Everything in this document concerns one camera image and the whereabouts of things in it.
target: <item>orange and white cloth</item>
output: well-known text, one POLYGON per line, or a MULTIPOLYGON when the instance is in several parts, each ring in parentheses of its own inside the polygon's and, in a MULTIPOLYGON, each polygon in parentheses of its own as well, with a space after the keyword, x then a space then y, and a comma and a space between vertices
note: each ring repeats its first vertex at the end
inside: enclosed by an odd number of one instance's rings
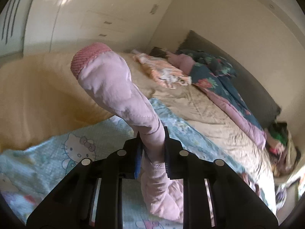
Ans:
POLYGON ((162 58, 155 58, 145 53, 136 54, 134 59, 141 63, 144 71, 159 85, 175 89, 178 86, 192 84, 191 77, 183 74, 182 70, 172 66, 162 58))

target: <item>mattress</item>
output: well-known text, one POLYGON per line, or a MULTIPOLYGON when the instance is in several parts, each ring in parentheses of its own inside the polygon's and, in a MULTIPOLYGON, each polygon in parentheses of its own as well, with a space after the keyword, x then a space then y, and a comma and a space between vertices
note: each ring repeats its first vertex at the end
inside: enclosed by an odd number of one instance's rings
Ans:
MULTIPOLYGON (((131 54, 120 53, 132 81, 147 98, 157 98, 177 116, 240 163, 262 188, 275 213, 274 179, 268 154, 194 86, 166 89, 142 71, 131 54)), ((96 124, 111 117, 78 85, 71 74, 73 54, 25 57, 0 71, 0 151, 24 150, 51 136, 96 124)))

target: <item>black stripe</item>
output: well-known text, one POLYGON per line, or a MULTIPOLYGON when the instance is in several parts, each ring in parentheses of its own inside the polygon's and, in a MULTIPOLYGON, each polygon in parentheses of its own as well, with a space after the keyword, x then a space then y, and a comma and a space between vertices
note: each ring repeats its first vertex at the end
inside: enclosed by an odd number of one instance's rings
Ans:
POLYGON ((5 27, 6 17, 7 17, 7 14, 9 12, 9 8, 11 6, 11 2, 12 2, 12 0, 9 0, 9 5, 7 6, 7 9, 6 9, 6 13, 5 13, 5 17, 4 17, 4 22, 3 22, 3 28, 2 28, 2 38, 1 38, 1 40, 4 37, 4 27, 5 27))
POLYGON ((16 10, 15 10, 14 19, 13 19, 13 24, 12 24, 12 30, 11 30, 11 37, 13 36, 13 30, 14 30, 14 25, 15 25, 15 19, 16 19, 16 14, 17 14, 17 10, 18 10, 20 1, 21 1, 21 0, 18 0, 18 3, 17 3, 17 5, 16 5, 16 10))
POLYGON ((11 17, 12 17, 12 13, 13 13, 13 8, 14 8, 14 6, 15 6, 15 2, 16 2, 16 0, 14 0, 14 2, 13 2, 12 9, 11 9, 11 12, 10 12, 9 21, 8 21, 8 23, 7 23, 7 31, 6 31, 6 40, 5 40, 5 44, 7 44, 7 39, 8 39, 8 37, 9 37, 10 22, 11 22, 11 17))

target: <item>beige wall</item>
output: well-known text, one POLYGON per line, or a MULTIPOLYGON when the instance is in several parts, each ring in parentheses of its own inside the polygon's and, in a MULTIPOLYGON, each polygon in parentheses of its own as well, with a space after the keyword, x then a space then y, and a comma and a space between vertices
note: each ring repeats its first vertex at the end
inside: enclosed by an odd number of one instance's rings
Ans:
POLYGON ((189 30, 250 71, 297 135, 305 122, 305 50, 281 20, 257 0, 173 0, 150 47, 174 51, 189 30))

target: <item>white wardrobe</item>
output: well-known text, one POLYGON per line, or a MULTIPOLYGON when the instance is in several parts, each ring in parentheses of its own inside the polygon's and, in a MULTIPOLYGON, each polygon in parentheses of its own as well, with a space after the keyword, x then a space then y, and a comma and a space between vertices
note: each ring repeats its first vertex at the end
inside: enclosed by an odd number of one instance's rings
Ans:
POLYGON ((145 51, 171 1, 33 0, 24 55, 75 51, 96 41, 116 51, 145 51))

